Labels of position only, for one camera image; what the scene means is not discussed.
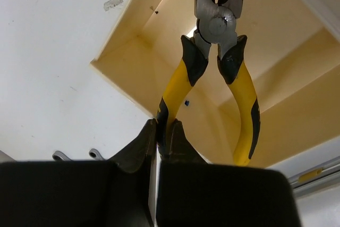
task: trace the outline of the metal hook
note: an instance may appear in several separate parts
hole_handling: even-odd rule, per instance
[[[56,162],[61,162],[61,161],[64,161],[64,162],[68,162],[68,161],[71,161],[70,158],[68,158],[63,152],[61,151],[55,151],[52,155],[52,158],[53,160],[55,160]]]
[[[97,149],[92,148],[89,151],[89,155],[91,158],[95,159],[96,161],[105,161],[104,157],[102,157],[102,155]]]

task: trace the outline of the pliers jaw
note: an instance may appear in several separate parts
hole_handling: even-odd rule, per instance
[[[237,44],[236,19],[241,16],[243,0],[195,0],[198,33],[208,43],[218,44],[218,56]]]

